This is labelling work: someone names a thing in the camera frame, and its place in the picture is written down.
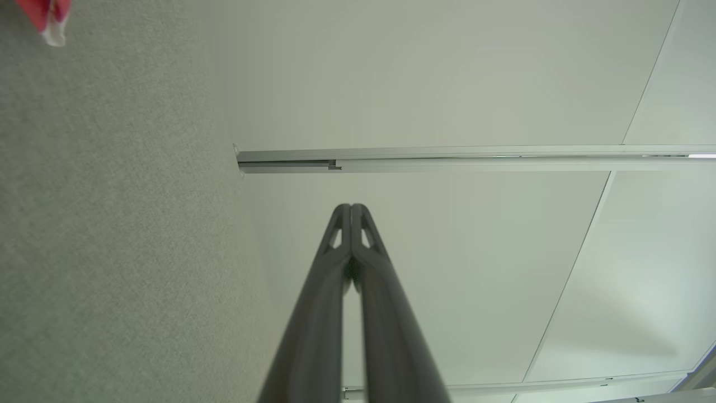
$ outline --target red fabric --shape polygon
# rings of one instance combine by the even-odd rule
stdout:
[[[25,10],[30,21],[42,32],[47,27],[47,13],[49,12],[50,0],[17,0],[17,4]]]
[[[47,15],[49,13],[52,0],[16,0],[17,4],[22,7],[25,14],[30,18],[32,24],[38,31],[43,32],[47,28]],[[58,22],[64,21],[69,13],[69,4],[71,0],[54,0],[54,19]]]

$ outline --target white ceiling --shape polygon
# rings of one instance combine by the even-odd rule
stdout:
[[[716,144],[716,1],[685,0],[625,144]]]
[[[287,322],[333,208],[370,209],[448,384],[521,382],[607,173],[248,175],[264,266]],[[344,384],[363,385],[359,297]]]
[[[242,151],[620,144],[677,3],[244,0],[232,130]]]
[[[695,369],[716,341],[716,172],[619,172],[529,381]]]
[[[669,392],[679,380],[633,382],[612,384],[605,387],[567,389],[552,392],[520,394],[513,403],[577,403],[602,400],[625,399],[627,397],[645,397]]]
[[[235,139],[716,144],[716,2],[677,3],[246,0]],[[716,341],[716,174],[612,172],[602,196],[608,175],[248,174],[241,193],[283,321],[333,208],[364,203],[446,384],[691,371]],[[358,301],[344,299],[348,386],[363,385]],[[517,401],[643,396],[679,376]]]

